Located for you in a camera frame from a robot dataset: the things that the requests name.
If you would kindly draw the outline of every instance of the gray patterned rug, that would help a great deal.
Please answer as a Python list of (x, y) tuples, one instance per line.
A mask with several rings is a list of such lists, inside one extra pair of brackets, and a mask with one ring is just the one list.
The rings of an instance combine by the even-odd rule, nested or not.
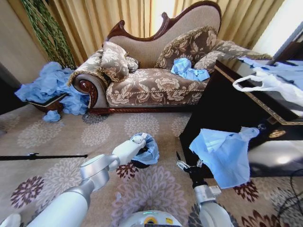
[[(127, 113), (96, 116), (62, 114), (59, 122), (46, 123), (44, 114), (27, 105), (0, 116), (0, 155), (110, 154), (137, 132), (154, 136), (160, 159), (156, 165), (138, 169), (133, 164), (110, 173), (106, 187), (91, 196), (82, 226), (117, 226), (131, 213), (163, 210), (183, 226), (201, 227), (188, 175), (176, 166), (176, 151), (182, 153), (179, 134), (188, 113)], [(22, 226), (34, 219), (56, 196), (80, 182), (79, 165), (84, 158), (6, 161), (0, 165), (0, 221), (21, 213)], [(210, 185), (215, 181), (207, 180)], [(294, 179), (297, 191), (303, 178)], [(252, 178), (247, 184), (223, 190), (218, 203), (229, 212), (234, 226), (301, 227), (303, 218), (293, 206), (277, 220), (284, 200), (292, 196), (289, 178)]]

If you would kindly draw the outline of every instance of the sofa armrest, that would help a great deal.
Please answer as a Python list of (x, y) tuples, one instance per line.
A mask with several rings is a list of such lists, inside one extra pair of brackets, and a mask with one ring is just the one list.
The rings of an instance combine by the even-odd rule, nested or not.
[(89, 94), (89, 109), (108, 108), (106, 99), (107, 86), (99, 77), (90, 74), (79, 74), (72, 85), (80, 92)]
[(78, 91), (89, 94), (89, 109), (108, 108), (106, 89), (111, 80), (100, 70), (103, 49), (97, 50), (70, 76), (68, 86), (73, 85)]
[(246, 48), (243, 48), (232, 41), (217, 40), (212, 51), (220, 51), (228, 54), (232, 58), (248, 57), (255, 60), (271, 60), (272, 57), (268, 54), (261, 54)]

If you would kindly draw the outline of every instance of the black table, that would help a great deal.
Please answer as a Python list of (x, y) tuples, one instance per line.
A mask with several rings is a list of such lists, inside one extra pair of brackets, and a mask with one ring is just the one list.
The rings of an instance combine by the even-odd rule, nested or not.
[[(188, 148), (200, 129), (239, 132), (241, 126), (259, 128), (260, 134), (250, 141), (249, 150), (270, 140), (303, 140), (303, 107), (285, 101), (278, 92), (240, 92), (232, 83), (253, 73), (249, 65), (239, 60), (217, 61), (215, 71), (192, 113), (180, 140), (186, 162), (194, 166), (198, 156)], [(244, 81), (241, 86), (254, 87)], [(277, 160), (274, 165), (264, 164), (265, 159)], [(303, 152), (249, 151), (251, 176), (289, 176), (303, 168)], [(203, 165), (201, 172), (191, 175), (197, 178), (213, 177)]]

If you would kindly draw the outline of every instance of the black cable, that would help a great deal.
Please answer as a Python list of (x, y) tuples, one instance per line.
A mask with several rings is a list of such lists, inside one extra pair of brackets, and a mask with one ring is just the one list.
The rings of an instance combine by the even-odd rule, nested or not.
[(297, 193), (295, 192), (295, 190), (294, 190), (294, 185), (293, 185), (293, 176), (294, 176), (294, 174), (297, 173), (297, 172), (300, 172), (301, 170), (303, 170), (303, 169), (298, 169), (298, 170), (294, 171), (294, 172), (291, 174), (291, 176), (290, 176), (290, 186), (292, 187), (293, 193), (294, 193), (294, 195), (295, 195), (295, 197), (296, 197), (296, 199), (297, 199), (299, 211), (300, 211), (300, 213), (301, 213), (302, 216), (303, 216), (303, 211), (302, 211), (302, 208), (301, 208), (301, 204), (300, 204), (300, 202), (299, 202), (298, 195), (297, 195)]
[[(298, 208), (299, 208), (299, 212), (301, 213), (301, 215), (303, 216), (303, 211), (302, 211), (302, 207), (301, 207), (301, 201), (303, 201), (303, 198), (299, 199), (299, 196), (303, 194), (303, 191), (301, 191), (299, 194), (297, 194), (294, 190), (294, 185), (293, 185), (293, 177), (294, 175), (299, 172), (299, 171), (302, 171), (303, 169), (298, 169), (296, 171), (293, 171), (292, 174), (290, 175), (290, 186), (292, 188), (292, 192), (294, 194), (293, 197), (289, 197), (287, 198), (284, 203), (280, 206), (279, 208), (279, 212), (278, 212), (278, 215), (277, 215), (277, 219), (279, 221), (279, 225), (281, 226), (281, 222), (280, 222), (280, 218), (281, 218), (281, 215), (288, 209), (290, 209), (291, 207), (293, 206), (296, 206), (298, 205)], [(292, 199), (296, 199), (296, 202), (288, 207), (284, 207), (288, 201), (292, 200)]]

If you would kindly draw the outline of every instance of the sofa cushion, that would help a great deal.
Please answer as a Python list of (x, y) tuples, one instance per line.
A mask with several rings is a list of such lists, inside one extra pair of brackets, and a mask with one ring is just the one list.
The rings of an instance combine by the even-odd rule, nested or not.
[(123, 82), (112, 82), (107, 101), (113, 106), (196, 104), (208, 80), (185, 79), (167, 69), (138, 69)]
[(126, 51), (112, 42), (103, 43), (103, 56), (100, 72), (107, 74), (112, 81), (123, 81), (128, 76)]
[(221, 51), (210, 51), (207, 55), (201, 58), (195, 65), (194, 69), (196, 70), (207, 70), (208, 73), (212, 73), (214, 71), (214, 65), (216, 64), (216, 60), (222, 59), (234, 59), (235, 57), (223, 53)]
[(127, 61), (128, 71), (130, 73), (136, 72), (136, 70), (139, 68), (140, 62), (132, 57), (126, 57), (126, 61)]
[(195, 64), (212, 50), (216, 39), (215, 29), (208, 26), (182, 34), (164, 47), (155, 68), (171, 69), (178, 58), (187, 58)]

